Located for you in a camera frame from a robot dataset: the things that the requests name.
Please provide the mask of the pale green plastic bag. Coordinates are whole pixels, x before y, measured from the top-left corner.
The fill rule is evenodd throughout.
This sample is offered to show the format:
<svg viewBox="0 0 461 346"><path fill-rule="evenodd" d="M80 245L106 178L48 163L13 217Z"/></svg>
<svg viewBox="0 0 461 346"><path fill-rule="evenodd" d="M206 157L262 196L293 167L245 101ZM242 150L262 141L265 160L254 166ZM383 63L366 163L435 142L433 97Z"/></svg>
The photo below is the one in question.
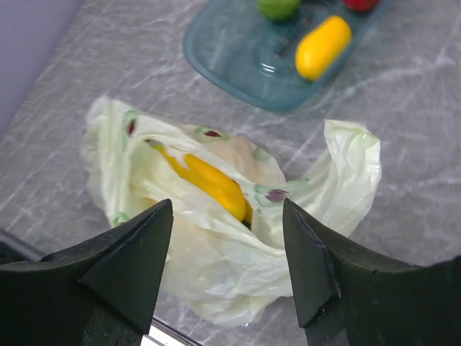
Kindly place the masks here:
<svg viewBox="0 0 461 346"><path fill-rule="evenodd" d="M381 142L364 125L326 120L326 150L303 176L286 180L275 158L245 138L147 115L117 99L96 99L86 114L81 154L88 190L117 226L170 199L173 229L161 286L199 317L225 327L256 321L292 295L282 209L291 199L349 236L369 212L382 166ZM196 156L241 188L245 226L168 163Z"/></svg>

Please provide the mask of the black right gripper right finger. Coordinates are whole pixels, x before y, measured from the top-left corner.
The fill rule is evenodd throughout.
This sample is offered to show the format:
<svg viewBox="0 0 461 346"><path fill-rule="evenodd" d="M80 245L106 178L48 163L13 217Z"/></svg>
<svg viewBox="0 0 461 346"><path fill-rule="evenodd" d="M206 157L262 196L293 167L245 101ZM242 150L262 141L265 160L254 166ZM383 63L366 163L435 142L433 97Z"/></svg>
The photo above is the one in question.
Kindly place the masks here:
<svg viewBox="0 0 461 346"><path fill-rule="evenodd" d="M291 200L283 233L309 345L458 345L460 259L427 267L363 247Z"/></svg>

